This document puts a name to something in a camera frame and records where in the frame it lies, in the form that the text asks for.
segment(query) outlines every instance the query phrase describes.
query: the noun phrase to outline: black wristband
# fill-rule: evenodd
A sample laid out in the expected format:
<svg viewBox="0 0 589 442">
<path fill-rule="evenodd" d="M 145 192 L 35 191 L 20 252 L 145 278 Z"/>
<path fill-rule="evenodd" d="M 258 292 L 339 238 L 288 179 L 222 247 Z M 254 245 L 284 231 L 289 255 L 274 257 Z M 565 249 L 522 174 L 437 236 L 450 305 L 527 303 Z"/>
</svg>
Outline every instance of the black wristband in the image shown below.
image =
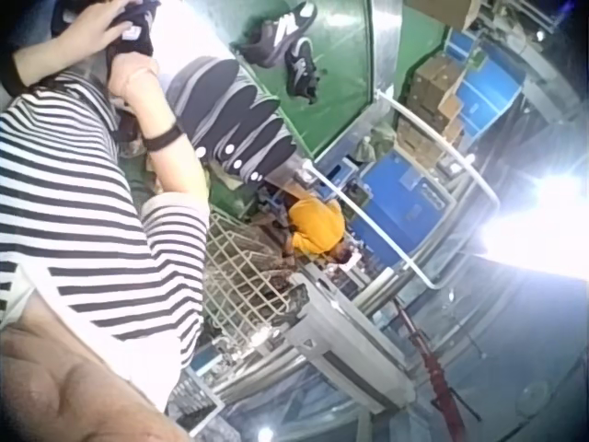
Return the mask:
<svg viewBox="0 0 589 442">
<path fill-rule="evenodd" d="M 164 134 L 161 134 L 156 138 L 144 138 L 144 146 L 147 152 L 157 152 L 164 147 L 168 147 L 183 135 L 184 131 L 178 126 L 178 123 L 175 122 L 171 129 Z"/>
<path fill-rule="evenodd" d="M 17 64 L 13 57 L 16 48 L 0 48 L 0 83 L 11 97 L 17 97 L 27 92 L 17 70 Z"/>
</svg>

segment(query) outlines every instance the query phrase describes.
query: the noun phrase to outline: yellow shirt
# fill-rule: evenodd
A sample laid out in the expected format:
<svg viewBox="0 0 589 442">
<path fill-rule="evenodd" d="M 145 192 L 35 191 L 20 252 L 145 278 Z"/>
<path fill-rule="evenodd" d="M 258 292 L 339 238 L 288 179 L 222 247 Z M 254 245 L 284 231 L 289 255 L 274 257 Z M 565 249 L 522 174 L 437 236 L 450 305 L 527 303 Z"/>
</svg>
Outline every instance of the yellow shirt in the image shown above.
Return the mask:
<svg viewBox="0 0 589 442">
<path fill-rule="evenodd" d="M 345 220 L 335 200 L 327 204 L 314 197 L 301 200 L 291 207 L 288 216 L 296 227 L 293 246 L 304 253 L 325 253 L 343 238 Z"/>
</svg>

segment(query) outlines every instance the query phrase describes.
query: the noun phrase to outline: red pole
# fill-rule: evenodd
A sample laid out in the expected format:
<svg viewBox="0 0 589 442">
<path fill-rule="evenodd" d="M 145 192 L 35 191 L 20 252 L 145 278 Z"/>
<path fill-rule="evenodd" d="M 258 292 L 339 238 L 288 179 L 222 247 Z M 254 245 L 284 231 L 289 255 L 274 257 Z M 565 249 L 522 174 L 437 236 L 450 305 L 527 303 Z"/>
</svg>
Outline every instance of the red pole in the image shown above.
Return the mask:
<svg viewBox="0 0 589 442">
<path fill-rule="evenodd" d="M 460 411 L 452 396 L 452 391 L 445 380 L 445 373 L 438 361 L 437 357 L 433 354 L 428 346 L 427 342 L 423 339 L 420 331 L 415 326 L 415 323 L 399 304 L 399 302 L 393 298 L 393 303 L 397 307 L 398 314 L 400 315 L 405 327 L 410 332 L 411 343 L 422 355 L 423 363 L 430 375 L 430 383 L 433 387 L 433 393 L 440 405 L 442 416 L 444 417 L 445 424 L 448 427 L 448 432 L 452 437 L 453 442 L 464 442 L 466 440 L 466 431 L 464 422 L 460 416 Z"/>
</svg>

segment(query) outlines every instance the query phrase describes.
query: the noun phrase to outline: metal grid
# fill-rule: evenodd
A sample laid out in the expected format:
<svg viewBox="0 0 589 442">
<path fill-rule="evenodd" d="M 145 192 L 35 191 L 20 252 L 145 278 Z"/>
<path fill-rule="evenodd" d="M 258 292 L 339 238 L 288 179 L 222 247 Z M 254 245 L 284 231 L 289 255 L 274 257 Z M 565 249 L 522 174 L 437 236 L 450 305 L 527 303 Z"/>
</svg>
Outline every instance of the metal grid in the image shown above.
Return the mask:
<svg viewBox="0 0 589 442">
<path fill-rule="evenodd" d="M 260 333 L 270 332 L 272 320 L 288 309 L 281 293 L 286 271 L 271 265 L 280 261 L 280 253 L 272 254 L 251 229 L 215 211 L 206 255 L 204 308 L 213 324 L 245 353 L 257 339 L 263 341 Z"/>
</svg>

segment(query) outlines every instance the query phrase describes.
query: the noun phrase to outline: person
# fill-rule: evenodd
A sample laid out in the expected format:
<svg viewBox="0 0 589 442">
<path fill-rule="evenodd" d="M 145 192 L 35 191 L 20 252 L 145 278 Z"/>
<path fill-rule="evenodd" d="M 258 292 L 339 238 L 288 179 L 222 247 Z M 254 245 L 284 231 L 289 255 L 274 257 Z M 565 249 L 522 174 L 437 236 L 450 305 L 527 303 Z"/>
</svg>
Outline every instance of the person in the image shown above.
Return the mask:
<svg viewBox="0 0 589 442">
<path fill-rule="evenodd" d="M 133 109 L 165 191 L 139 215 L 106 92 L 64 70 L 131 26 L 110 28 L 130 2 L 90 6 L 0 61 L 15 96 L 0 115 L 0 416 L 22 440 L 190 440 L 162 412 L 202 324 L 202 166 L 156 63 L 117 55 L 110 93 Z"/>
<path fill-rule="evenodd" d="M 350 260 L 352 250 L 344 241 L 345 219 L 336 200 L 323 203 L 312 195 L 298 199 L 286 193 L 284 206 L 292 232 L 284 242 L 285 259 L 292 259 L 295 250 L 299 250 L 305 254 L 324 254 L 328 261 L 337 264 Z"/>
</svg>

